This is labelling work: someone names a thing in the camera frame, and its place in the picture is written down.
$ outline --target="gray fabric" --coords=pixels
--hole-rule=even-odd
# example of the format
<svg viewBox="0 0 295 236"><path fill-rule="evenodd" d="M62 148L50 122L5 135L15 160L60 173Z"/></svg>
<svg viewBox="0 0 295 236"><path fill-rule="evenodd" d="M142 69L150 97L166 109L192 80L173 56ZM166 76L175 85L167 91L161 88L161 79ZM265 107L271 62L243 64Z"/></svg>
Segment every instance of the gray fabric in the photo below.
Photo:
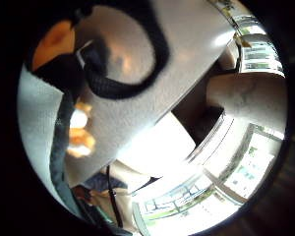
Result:
<svg viewBox="0 0 295 236"><path fill-rule="evenodd" d="M30 164L49 193L64 207L50 178L50 151L63 92L31 74L24 66L18 94L18 117Z"/></svg>

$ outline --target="bright light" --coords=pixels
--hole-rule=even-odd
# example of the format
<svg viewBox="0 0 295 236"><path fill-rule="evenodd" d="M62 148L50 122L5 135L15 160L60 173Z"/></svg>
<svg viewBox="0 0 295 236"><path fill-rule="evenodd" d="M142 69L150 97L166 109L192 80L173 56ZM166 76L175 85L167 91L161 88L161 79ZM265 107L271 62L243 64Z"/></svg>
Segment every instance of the bright light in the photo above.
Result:
<svg viewBox="0 0 295 236"><path fill-rule="evenodd" d="M77 152L80 155L90 155L91 150L85 146L68 146L68 151Z"/></svg>
<svg viewBox="0 0 295 236"><path fill-rule="evenodd" d="M221 34L215 39L214 44L216 46L222 46L227 44L233 38L234 33L235 33L235 30L233 29L231 31L227 31Z"/></svg>
<svg viewBox="0 0 295 236"><path fill-rule="evenodd" d="M117 159L140 173L157 178L172 172L195 146L177 118L168 113L121 149Z"/></svg>
<svg viewBox="0 0 295 236"><path fill-rule="evenodd" d="M88 122L88 117L85 112L76 109L70 120L70 128L84 128Z"/></svg>

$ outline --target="black cord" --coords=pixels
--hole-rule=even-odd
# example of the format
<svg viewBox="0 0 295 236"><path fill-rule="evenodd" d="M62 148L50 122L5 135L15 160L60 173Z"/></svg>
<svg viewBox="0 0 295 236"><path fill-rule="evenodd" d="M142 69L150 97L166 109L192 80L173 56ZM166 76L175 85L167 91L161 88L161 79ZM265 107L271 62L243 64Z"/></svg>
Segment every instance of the black cord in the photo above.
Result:
<svg viewBox="0 0 295 236"><path fill-rule="evenodd" d="M117 223L118 223L118 227L122 228L123 227L123 222L121 219L121 215L118 209L118 206L116 204L116 199L115 199L115 192L113 191L112 187L111 187L111 183L110 183L110 165L107 166L106 168L106 176L107 176L107 182L108 182L108 192L109 192L109 197L110 197L110 201L112 204L112 208L114 210L116 219L117 219Z"/></svg>

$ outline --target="orange object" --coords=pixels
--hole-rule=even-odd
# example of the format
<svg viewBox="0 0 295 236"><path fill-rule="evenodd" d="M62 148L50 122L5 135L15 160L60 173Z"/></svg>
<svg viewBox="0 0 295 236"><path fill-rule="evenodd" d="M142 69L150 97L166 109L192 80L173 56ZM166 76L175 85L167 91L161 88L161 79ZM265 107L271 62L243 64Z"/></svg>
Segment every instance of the orange object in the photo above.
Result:
<svg viewBox="0 0 295 236"><path fill-rule="evenodd" d="M62 21L54 25L39 42L32 58L31 69L35 71L58 55L72 53L75 38L75 31L70 21Z"/></svg>

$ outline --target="white surface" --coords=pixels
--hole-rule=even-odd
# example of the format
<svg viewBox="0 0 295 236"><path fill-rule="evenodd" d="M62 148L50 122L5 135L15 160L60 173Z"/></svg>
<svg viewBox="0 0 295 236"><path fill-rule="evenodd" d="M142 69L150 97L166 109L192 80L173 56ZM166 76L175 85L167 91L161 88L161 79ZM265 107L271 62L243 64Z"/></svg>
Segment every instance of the white surface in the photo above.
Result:
<svg viewBox="0 0 295 236"><path fill-rule="evenodd" d="M162 177L193 151L196 144L177 118L169 112L154 127L132 139L118 160L132 169Z"/></svg>

